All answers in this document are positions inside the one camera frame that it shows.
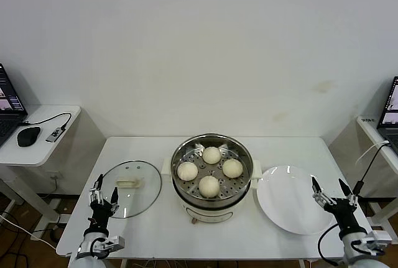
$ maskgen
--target glass lid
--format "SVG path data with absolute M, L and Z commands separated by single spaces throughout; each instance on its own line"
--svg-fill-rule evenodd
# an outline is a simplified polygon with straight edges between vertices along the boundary
M 101 191 L 108 202 L 115 187 L 118 188 L 119 209 L 112 217 L 128 218 L 144 212 L 156 201 L 162 188 L 162 178 L 148 162 L 127 161 L 104 175 Z

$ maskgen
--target black cable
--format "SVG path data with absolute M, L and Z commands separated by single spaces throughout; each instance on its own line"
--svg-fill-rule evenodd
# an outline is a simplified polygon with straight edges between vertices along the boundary
M 391 146 L 391 144 L 388 142 L 387 144 L 381 145 L 381 146 L 377 149 L 376 153 L 374 154 L 374 156 L 373 156 L 373 158 L 372 158 L 372 161 L 370 162 L 368 168 L 366 169 L 365 173 L 363 174 L 362 179 L 361 179 L 360 181 L 356 182 L 355 187 L 354 187 L 354 190 L 353 190 L 354 195 L 358 196 L 359 193 L 361 192 L 361 189 L 362 189 L 362 187 L 363 187 L 363 185 L 364 185 L 363 179 L 365 178 L 366 174 L 368 173 L 369 169 L 371 168 L 371 166 L 372 166 L 372 164 L 373 164 L 373 162 L 374 162 L 374 159 L 376 159 L 376 156 L 378 155 L 378 153 L 380 152 L 380 150 L 381 150 L 383 147 L 385 147 L 385 146 Z
M 39 218 L 37 218 L 37 220 L 33 223 L 33 225 L 28 229 L 28 231 L 30 231 L 30 232 L 32 233 L 33 228 L 34 228 L 35 225 L 39 222 L 40 219 L 41 219 L 41 215 L 39 216 Z M 19 246 L 18 251 L 17 251 L 17 253 L 16 253 L 16 256 L 17 256 L 17 257 L 16 257 L 16 259 L 15 259 L 14 268 L 17 267 L 18 257 L 19 257 L 19 256 L 26 256 L 25 254 L 21 254 L 20 251 L 21 251 L 22 246 L 24 245 L 25 240 L 26 240 L 27 238 L 28 238 L 28 234 L 25 233 L 25 237 L 23 238 L 23 240 L 22 240 L 22 242 L 21 242 L 21 245 Z M 28 261 L 28 257 L 27 257 L 27 256 L 26 256 L 26 267 L 29 268 L 29 261 Z
M 377 149 L 376 153 L 374 154 L 374 156 L 373 156 L 373 158 L 372 158 L 371 163 L 369 164 L 368 168 L 366 169 L 366 172 L 364 173 L 364 175 L 363 175 L 363 177 L 362 177 L 362 179 L 361 179 L 361 182 L 363 181 L 363 179 L 365 178 L 365 176 L 366 176 L 366 174 L 368 173 L 369 169 L 371 168 L 371 166 L 372 166 L 372 164 L 373 164 L 373 162 L 374 162 L 374 159 L 376 159 L 376 156 L 378 155 L 379 151 L 380 151 L 384 146 L 391 146 L 391 144 L 390 144 L 390 143 L 383 144 L 383 145 L 380 146 L 380 148 Z
M 336 223 L 336 224 L 334 224 L 333 226 L 331 226 L 330 228 L 328 228 L 328 229 L 322 234 L 322 236 L 320 236 L 320 238 L 319 238 L 319 240 L 318 240 L 318 252 L 319 252 L 319 255 L 321 256 L 321 258 L 322 258 L 326 263 L 328 263 L 328 264 L 330 264 L 330 265 L 333 265 L 333 266 L 338 266 L 338 264 L 337 264 L 337 262 L 332 261 L 332 260 L 329 260 L 329 259 L 327 259 L 327 258 L 325 258 L 325 257 L 323 256 L 323 254 L 322 254 L 322 252 L 321 252 L 321 241 L 322 241 L 323 237 L 325 237 L 325 235 L 326 235 L 327 233 L 329 233 L 332 229 L 334 229 L 334 228 L 337 227 L 337 226 L 338 226 L 338 223 Z
M 7 211 L 1 211 L 0 210 L 0 212 L 1 213 L 5 213 L 5 214 L 7 214 L 8 216 L 10 216 L 10 217 L 12 217 L 15 221 L 16 221 L 16 223 L 17 223 L 17 225 L 19 226 L 19 223 L 18 223 L 18 220 L 15 218 L 15 216 L 14 215 L 12 215 L 10 212 L 7 212 Z M 10 231 L 10 232 L 12 232 L 12 233 L 18 233 L 18 234 L 20 234 L 21 233 L 21 231 L 20 231 L 20 229 L 19 228 L 16 228 L 17 229 L 17 231 L 14 231 L 13 229 L 9 229 L 9 228 L 7 228 L 4 224 L 2 224 L 2 223 L 0 223 L 0 226 L 2 226 L 4 229 L 6 229 L 6 230 L 8 230 L 8 231 Z
M 359 252 L 359 253 L 361 253 L 361 254 L 367 254 L 368 256 L 371 256 L 371 255 L 372 255 L 369 251 L 363 251 L 362 249 L 359 249 L 359 248 L 357 248 L 357 247 L 355 246 L 355 245 L 359 245 L 359 244 L 361 244 L 361 241 L 359 241 L 359 240 L 352 241 L 352 242 L 351 242 L 351 247 L 352 247 L 355 251 L 357 251 L 357 252 Z M 383 255 L 386 254 L 384 251 L 382 251 L 381 249 L 378 249 L 378 248 L 374 248 L 373 250 L 374 250 L 374 251 L 377 251 L 377 253 L 376 253 L 377 256 L 383 256 Z
M 14 240 L 12 241 L 11 245 L 7 248 L 6 252 L 0 256 L 0 261 L 8 254 L 9 250 L 13 247 L 13 245 L 15 244 L 15 242 L 16 242 L 17 239 L 18 239 L 18 235 L 19 235 L 21 232 L 19 232 L 19 229 L 18 229 L 18 232 L 16 232 L 16 233 L 17 233 L 17 234 L 15 235 L 15 238 L 14 238 Z
M 99 241 L 99 242 L 104 242 L 104 241 L 105 241 L 105 238 L 98 237 L 98 238 L 95 238 L 95 239 L 93 240 L 93 242 L 91 243 L 91 246 L 90 246 L 90 256 L 91 256 L 91 257 L 97 257 L 97 259 L 99 259 L 99 260 L 103 260 L 103 259 L 105 259 L 106 257 L 108 257 L 109 254 L 110 254 L 111 252 L 108 251 L 108 252 L 106 253 L 106 255 L 103 256 L 103 257 L 95 256 L 95 255 L 94 255 L 94 250 L 93 250 L 93 249 L 94 249 L 94 243 L 97 242 L 97 241 Z
M 55 181 L 55 189 L 54 189 L 52 192 L 50 192 L 49 194 L 47 194 L 47 195 L 43 196 L 42 198 L 48 198 L 50 195 L 52 195 L 54 192 L 56 192 L 56 191 L 57 191 L 57 189 L 58 189 L 58 182 L 57 182 L 57 178 L 55 178 L 55 179 L 54 179 L 54 181 Z
M 66 123 L 65 123 L 64 125 L 61 126 L 61 129 L 62 129 L 62 130 L 65 130 L 65 127 L 67 126 L 67 124 L 69 123 L 69 121 L 70 121 L 71 118 L 72 118 L 72 114 L 71 114 L 71 113 L 61 113 L 61 114 L 58 114 L 58 115 L 56 115 L 56 116 L 54 116 L 54 117 L 51 117 L 51 118 L 48 118 L 48 119 L 46 119 L 46 120 L 43 120 L 43 121 L 40 121 L 40 122 L 36 122 L 36 123 L 30 123 L 29 121 L 25 121 L 25 122 L 19 123 L 19 125 L 20 125 L 20 126 L 38 125 L 38 124 L 45 123 L 45 122 L 47 122 L 47 121 L 49 121 L 49 120 L 55 119 L 55 118 L 57 118 L 57 117 L 59 117 L 59 116 L 63 116 L 64 114 L 69 115 L 69 118 L 68 118 L 68 120 L 66 121 Z

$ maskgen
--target white wall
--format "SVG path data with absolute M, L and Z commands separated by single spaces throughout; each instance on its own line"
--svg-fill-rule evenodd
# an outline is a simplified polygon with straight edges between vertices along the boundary
M 396 0 L 0 0 L 0 60 L 30 103 L 104 136 L 322 136 L 377 110 Z

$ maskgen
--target white table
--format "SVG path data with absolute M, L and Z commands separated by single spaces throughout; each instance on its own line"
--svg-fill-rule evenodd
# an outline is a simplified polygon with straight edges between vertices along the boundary
M 359 116 L 357 122 L 362 130 L 366 133 L 373 144 L 382 142 L 384 138 L 377 131 L 377 116 Z M 384 157 L 386 162 L 389 164 L 392 171 L 398 174 L 398 155 L 390 147 L 384 147 L 380 150 L 380 154 Z M 392 228 L 388 219 L 398 213 L 398 198 L 390 202 L 383 209 L 380 208 L 378 203 L 369 203 L 374 216 L 368 217 L 371 226 L 380 226 L 383 230 L 387 231 L 392 238 L 393 244 L 398 244 L 398 236 Z
M 0 147 L 0 179 L 26 202 L 31 204 L 36 210 L 43 214 L 42 219 L 36 229 L 45 229 L 50 222 L 57 222 L 59 214 L 55 209 L 59 200 L 53 200 L 50 205 L 46 204 L 14 171 L 15 167 L 38 167 L 44 164 L 51 156 L 51 153 L 58 146 L 62 138 L 67 133 L 69 127 L 80 113 L 79 106 L 70 105 L 31 105 L 25 106 L 28 116 L 25 119 L 29 122 L 39 122 L 51 118 L 60 113 L 71 113 L 66 131 L 55 141 L 46 142 L 45 139 L 57 128 L 62 126 L 68 119 L 68 115 L 57 117 L 53 120 L 40 124 L 41 132 L 36 142 L 29 147 L 19 147 L 17 135 L 19 131 L 32 127 L 21 126 L 11 135 L 11 137 Z M 68 216 L 62 215 L 60 222 L 67 222 Z
M 128 160 L 145 160 L 162 168 L 186 137 L 110 137 L 98 157 L 72 217 L 57 246 L 57 254 L 74 253 L 92 216 L 88 190 L 98 175 Z M 327 146 L 319 137 L 238 137 L 262 169 L 291 164 L 316 175 L 321 186 L 333 196 L 342 197 L 338 178 L 344 179 Z M 239 213 L 219 224 L 191 224 L 183 211 L 169 176 L 162 176 L 163 187 L 156 202 L 145 212 L 128 219 L 110 219 L 109 235 L 121 235 L 126 247 L 112 258 L 155 259 L 318 259 L 319 235 L 301 236 L 277 227 L 249 193 Z M 370 225 L 358 208 L 358 222 L 368 231 Z M 338 230 L 322 242 L 326 257 L 342 257 Z

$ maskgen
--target cable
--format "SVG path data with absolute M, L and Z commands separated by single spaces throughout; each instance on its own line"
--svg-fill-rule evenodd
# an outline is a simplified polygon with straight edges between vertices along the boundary
M 359 193 L 361 192 L 361 189 L 362 189 L 362 187 L 363 187 L 363 185 L 364 185 L 363 179 L 365 178 L 366 174 L 368 174 L 369 169 L 371 168 L 371 166 L 372 166 L 372 164 L 373 164 L 373 162 L 374 162 L 374 159 L 376 159 L 376 156 L 378 155 L 378 153 L 380 152 L 380 150 L 381 150 L 383 147 L 385 147 L 385 146 L 391 146 L 390 142 L 381 145 L 381 146 L 377 149 L 376 153 L 374 154 L 374 156 L 373 156 L 373 158 L 372 158 L 372 161 L 370 162 L 368 168 L 366 169 L 365 173 L 363 174 L 362 179 L 361 179 L 360 181 L 356 182 L 355 187 L 354 187 L 354 190 L 353 190 L 354 195 L 358 196 Z
M 15 220 L 16 223 L 17 223 L 18 225 L 20 225 L 20 224 L 18 223 L 18 220 L 15 218 L 15 216 L 12 215 L 10 212 L 7 212 L 7 211 L 0 211 L 0 212 L 5 213 L 5 214 L 11 216 L 11 217 L 13 218 L 13 220 Z M 2 226 L 4 229 L 6 229 L 6 230 L 8 230 L 8 231 L 10 231 L 10 232 L 13 232 L 13 233 L 18 233 L 18 234 L 21 233 L 21 232 L 19 231 L 18 228 L 17 228 L 17 231 L 14 231 L 13 229 L 7 228 L 7 227 L 6 227 L 5 225 L 3 225 L 2 223 L 0 223 L 0 226 Z
M 50 195 L 52 195 L 54 192 L 57 191 L 57 189 L 58 189 L 57 177 L 54 176 L 52 178 L 55 181 L 55 189 L 52 192 L 50 192 L 48 195 L 43 196 L 42 198 L 48 198 Z
M 104 242 L 104 241 L 105 241 L 105 238 L 98 237 L 98 238 L 95 238 L 95 239 L 93 240 L 93 242 L 91 243 L 91 246 L 90 246 L 90 256 L 91 256 L 91 257 L 97 257 L 97 259 L 99 259 L 99 260 L 103 260 L 103 259 L 105 259 L 106 257 L 108 257 L 109 254 L 110 254 L 111 252 L 110 252 L 110 251 L 107 251 L 106 255 L 105 255 L 105 256 L 102 256 L 102 257 L 95 256 L 95 255 L 94 255 L 94 243 L 97 242 L 97 241 L 99 241 L 99 242 Z
M 39 222 L 40 218 L 41 218 L 41 216 L 39 216 L 39 218 L 36 219 L 36 221 L 35 221 L 35 222 L 32 224 L 32 226 L 29 228 L 29 231 L 31 231 L 32 228 L 35 227 L 35 225 Z M 25 240 L 26 240 L 27 238 L 28 238 L 28 237 L 27 237 L 27 234 L 25 234 L 25 238 L 22 240 L 21 245 L 19 246 L 18 251 L 17 251 L 17 254 L 16 254 L 17 257 L 16 257 L 16 259 L 15 259 L 14 268 L 17 268 L 18 256 L 26 256 L 25 254 L 21 254 L 20 251 L 21 251 L 21 249 L 22 249 L 22 247 L 23 247 L 23 245 L 24 245 L 24 243 L 25 243 Z M 26 256 L 26 267 L 29 268 L 29 262 L 28 262 L 27 256 Z
M 369 251 L 363 251 L 362 249 L 357 248 L 355 245 L 360 245 L 361 241 L 360 240 L 355 240 L 351 242 L 351 247 L 355 250 L 358 251 L 361 254 L 367 254 L 368 256 L 371 256 L 372 254 Z M 374 248 L 373 251 L 377 251 L 376 255 L 377 256 L 383 256 L 386 253 L 382 251 L 381 249 Z
M 376 153 L 374 154 L 374 156 L 373 156 L 373 158 L 372 158 L 372 161 L 371 161 L 371 163 L 369 164 L 368 169 L 366 170 L 365 174 L 363 175 L 361 181 L 363 181 L 363 179 L 365 178 L 366 174 L 368 173 L 369 169 L 371 168 L 371 166 L 372 166 L 372 164 L 373 164 L 373 162 L 374 162 L 374 159 L 376 159 L 376 156 L 378 155 L 379 151 L 380 151 L 384 146 L 388 146 L 388 145 L 390 145 L 389 142 L 388 142 L 387 144 L 384 144 L 384 145 L 380 146 L 380 148 L 377 149 L 377 151 L 376 151 Z
M 48 243 L 47 241 L 41 240 L 40 238 L 38 238 L 38 237 L 36 237 L 35 235 L 33 235 L 31 232 L 26 231 L 24 228 L 22 228 L 22 227 L 16 225 L 15 223 L 10 222 L 7 218 L 3 217 L 2 215 L 0 215 L 0 217 L 1 217 L 2 219 L 4 219 L 5 221 L 7 221 L 8 223 L 11 223 L 13 226 L 16 226 L 17 228 L 19 228 L 19 229 L 25 231 L 26 233 L 28 233 L 29 235 L 33 236 L 33 237 L 36 238 L 37 240 L 42 241 L 43 243 L 47 244 L 47 245 L 50 246 L 52 249 L 56 250 L 56 249 L 55 249 L 50 243 Z
M 337 264 L 335 261 L 329 260 L 329 259 L 327 259 L 327 258 L 325 258 L 325 257 L 323 256 L 323 254 L 322 254 L 322 252 L 321 252 L 321 241 L 322 241 L 323 237 L 325 237 L 325 235 L 326 235 L 327 233 L 329 233 L 332 229 L 334 229 L 334 228 L 337 227 L 337 226 L 338 226 L 338 223 L 336 223 L 336 224 L 334 224 L 333 226 L 331 226 L 330 228 L 328 228 L 328 229 L 322 234 L 322 236 L 320 236 L 320 238 L 319 238 L 319 240 L 318 240 L 318 252 L 319 252 L 319 255 L 321 256 L 321 258 L 322 258 L 326 263 L 328 263 L 328 264 L 330 264 L 330 265 L 333 265 L 333 266 L 338 266 L 338 264 Z
M 0 261 L 3 259 L 3 257 L 5 257 L 5 256 L 8 254 L 9 250 L 12 248 L 12 246 L 14 245 L 14 243 L 17 241 L 18 235 L 19 235 L 19 234 L 20 234 L 20 232 L 19 232 L 19 229 L 18 229 L 18 232 L 17 232 L 17 234 L 15 235 L 15 238 L 14 238 L 14 240 L 12 241 L 11 245 L 7 248 L 6 252 L 0 256 Z
M 355 162 L 355 166 L 358 165 L 358 162 L 361 160 L 361 158 L 364 157 L 364 156 L 366 155 L 366 153 L 368 153 L 373 147 L 375 147 L 375 146 L 377 146 L 377 145 L 379 145 L 379 144 L 388 144 L 388 143 L 390 143 L 390 142 L 389 142 L 389 141 L 382 141 L 382 142 L 377 142 L 377 143 L 375 143 L 375 144 L 374 144 L 373 146 L 371 146 L 368 150 L 366 150 L 364 154 L 362 154 L 361 156 L 359 156 L 359 158 L 358 158 L 358 159 L 356 160 L 356 162 Z
M 36 122 L 36 123 L 30 123 L 29 121 L 25 121 L 25 122 L 19 123 L 19 125 L 20 125 L 20 126 L 26 126 L 26 125 L 39 125 L 39 124 L 45 123 L 45 122 L 47 122 L 47 121 L 49 121 L 49 120 L 55 119 L 55 118 L 57 118 L 57 117 L 59 117 L 59 116 L 63 116 L 64 114 L 68 114 L 68 115 L 69 115 L 69 118 L 68 118 L 68 120 L 66 121 L 66 123 L 65 123 L 64 125 L 61 126 L 61 129 L 62 129 L 62 130 L 65 130 L 65 127 L 66 127 L 67 124 L 69 123 L 69 120 L 71 120 L 71 118 L 72 118 L 72 114 L 71 114 L 71 113 L 61 113 L 61 114 L 58 114 L 58 115 L 56 115 L 56 116 L 54 116 L 54 117 L 51 117 L 51 118 L 48 118 L 48 119 L 46 119 L 46 120 L 43 120 L 43 121 L 40 121 L 40 122 Z

